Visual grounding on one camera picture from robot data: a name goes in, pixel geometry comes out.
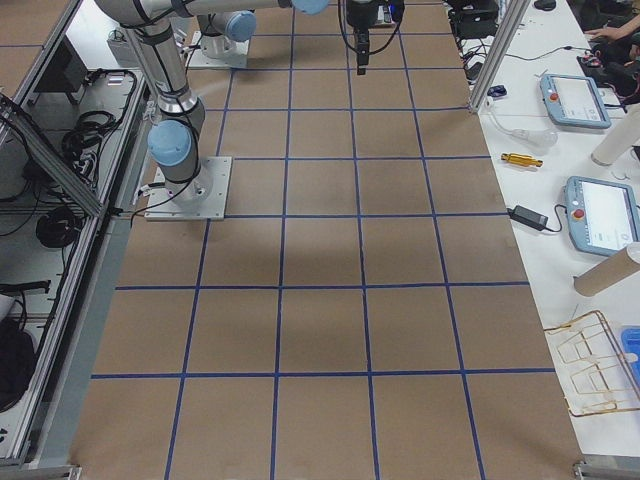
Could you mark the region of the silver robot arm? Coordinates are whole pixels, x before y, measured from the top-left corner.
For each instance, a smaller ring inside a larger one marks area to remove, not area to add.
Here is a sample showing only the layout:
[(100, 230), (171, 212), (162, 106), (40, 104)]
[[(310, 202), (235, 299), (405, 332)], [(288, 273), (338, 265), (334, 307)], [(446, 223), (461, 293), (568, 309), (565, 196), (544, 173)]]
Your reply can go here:
[(205, 118), (201, 99), (189, 85), (170, 19), (197, 17), (204, 34), (236, 42), (251, 38), (254, 11), (294, 8), (307, 15), (324, 11), (327, 1), (98, 1), (130, 37), (147, 82), (155, 88), (161, 121), (147, 137), (149, 153), (164, 175), (168, 201), (191, 207), (211, 195), (213, 179), (199, 154)]
[(250, 10), (198, 15), (197, 21), (201, 51), (210, 59), (238, 54), (239, 47), (251, 39), (257, 27)]

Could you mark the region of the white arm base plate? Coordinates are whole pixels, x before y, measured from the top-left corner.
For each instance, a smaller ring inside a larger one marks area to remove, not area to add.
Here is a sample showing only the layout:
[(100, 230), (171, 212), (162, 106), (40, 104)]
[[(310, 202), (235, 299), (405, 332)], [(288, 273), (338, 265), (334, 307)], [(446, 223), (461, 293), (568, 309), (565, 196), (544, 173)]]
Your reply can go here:
[(223, 220), (232, 170), (229, 156), (201, 159), (199, 175), (173, 199), (181, 186), (169, 183), (150, 192), (150, 208), (143, 214), (149, 221)]
[(202, 39), (196, 30), (187, 63), (190, 69), (244, 69), (247, 67), (250, 41), (236, 42), (224, 35)]

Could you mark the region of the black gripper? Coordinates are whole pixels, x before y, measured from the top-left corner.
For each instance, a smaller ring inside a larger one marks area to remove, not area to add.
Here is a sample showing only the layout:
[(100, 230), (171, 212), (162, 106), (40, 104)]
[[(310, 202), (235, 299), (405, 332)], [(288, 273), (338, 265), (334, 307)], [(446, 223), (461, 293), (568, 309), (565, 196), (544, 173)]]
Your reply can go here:
[(395, 4), (393, 1), (347, 1), (346, 22), (352, 28), (355, 45), (349, 46), (356, 52), (356, 74), (366, 74), (368, 54), (370, 54), (369, 30), (377, 25), (395, 24)]

